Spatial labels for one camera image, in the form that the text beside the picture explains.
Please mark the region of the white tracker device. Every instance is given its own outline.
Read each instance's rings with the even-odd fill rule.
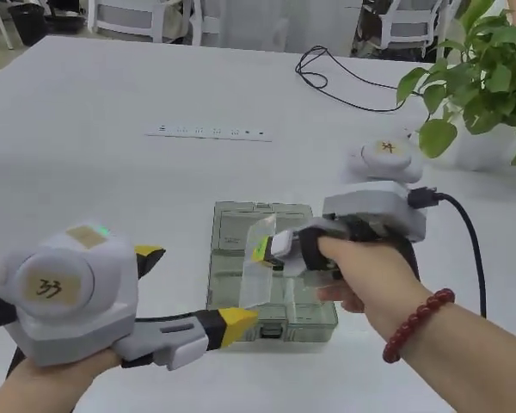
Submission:
[[[0,265],[0,298],[18,321],[5,328],[39,366],[88,357],[132,333],[138,264],[128,241],[96,223],[73,226]]]
[[[421,157],[411,151],[409,143],[398,139],[375,140],[355,148],[348,169],[375,180],[415,183],[422,178]]]

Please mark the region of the power strip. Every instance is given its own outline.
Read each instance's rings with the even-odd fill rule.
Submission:
[[[145,136],[166,136],[171,138],[196,138],[218,140],[248,140],[251,142],[273,142],[266,132],[244,127],[205,127],[159,125]]]

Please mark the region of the white flower pot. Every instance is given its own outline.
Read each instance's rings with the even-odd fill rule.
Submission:
[[[461,115],[451,120],[458,135],[440,161],[461,170],[495,170],[509,166],[516,156],[516,128],[497,125],[491,132],[472,135]]]

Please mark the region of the label sticker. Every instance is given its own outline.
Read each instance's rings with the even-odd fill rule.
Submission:
[[[393,155],[401,155],[402,151],[399,147],[390,141],[378,141],[377,142],[377,153],[391,153]]]
[[[70,274],[31,271],[25,279],[27,301],[76,305],[81,289],[80,278]]]
[[[94,231],[90,226],[87,225],[71,228],[70,230],[67,230],[67,235],[75,238],[84,246],[84,248],[86,248],[86,250],[90,250],[96,245],[105,243],[107,241],[103,235]]]
[[[264,237],[264,239],[261,240],[260,244],[254,248],[252,251],[252,261],[253,262],[263,262],[266,258],[266,252],[267,252],[267,242],[269,241],[269,237]]]

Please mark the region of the green led light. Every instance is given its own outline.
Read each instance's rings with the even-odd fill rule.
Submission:
[[[100,226],[98,229],[97,229],[102,235],[109,235],[110,231],[105,228],[104,226]]]

